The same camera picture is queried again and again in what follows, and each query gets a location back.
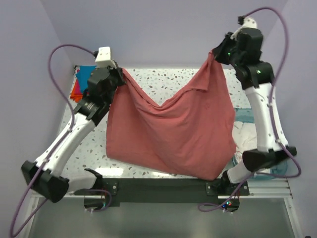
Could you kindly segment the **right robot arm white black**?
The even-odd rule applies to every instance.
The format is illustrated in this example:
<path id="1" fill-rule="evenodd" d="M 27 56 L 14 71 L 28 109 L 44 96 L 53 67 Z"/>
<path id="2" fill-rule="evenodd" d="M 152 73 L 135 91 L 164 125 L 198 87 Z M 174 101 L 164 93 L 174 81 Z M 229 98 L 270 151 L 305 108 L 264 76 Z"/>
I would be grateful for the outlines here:
<path id="1" fill-rule="evenodd" d="M 297 154 L 297 149 L 289 146 L 279 120 L 272 66 L 260 59 L 263 39 L 259 29 L 246 27 L 228 32 L 212 51 L 218 63 L 235 69 L 253 111 L 257 133 L 257 147 L 243 152 L 242 161 L 223 173 L 220 188 L 227 195 L 259 170 L 293 159 Z"/>

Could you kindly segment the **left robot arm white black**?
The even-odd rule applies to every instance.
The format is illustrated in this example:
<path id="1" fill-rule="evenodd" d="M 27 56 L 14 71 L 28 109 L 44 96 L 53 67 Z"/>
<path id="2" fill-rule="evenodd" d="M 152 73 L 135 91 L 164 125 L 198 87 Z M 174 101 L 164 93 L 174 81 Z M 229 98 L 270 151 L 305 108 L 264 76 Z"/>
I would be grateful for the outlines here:
<path id="1" fill-rule="evenodd" d="M 67 126 L 50 147 L 34 162 L 25 161 L 21 167 L 28 186 L 53 203 L 67 193 L 86 189 L 98 194 L 103 188 L 102 175 L 85 169 L 83 176 L 62 177 L 62 171 L 82 140 L 92 132 L 108 113 L 116 89 L 123 86 L 120 67 L 97 67 L 88 80 L 82 100 L 73 109 Z"/>

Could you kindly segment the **salmon pink t-shirt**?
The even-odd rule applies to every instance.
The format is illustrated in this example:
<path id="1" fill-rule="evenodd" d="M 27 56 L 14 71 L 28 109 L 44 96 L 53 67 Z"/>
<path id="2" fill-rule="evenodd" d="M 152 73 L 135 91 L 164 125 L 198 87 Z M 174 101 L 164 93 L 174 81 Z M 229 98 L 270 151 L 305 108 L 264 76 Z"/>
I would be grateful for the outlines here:
<path id="1" fill-rule="evenodd" d="M 217 178 L 236 151 L 235 111 L 213 53 L 193 78 L 162 105 L 124 71 L 106 126 L 111 159 L 169 174 Z"/>

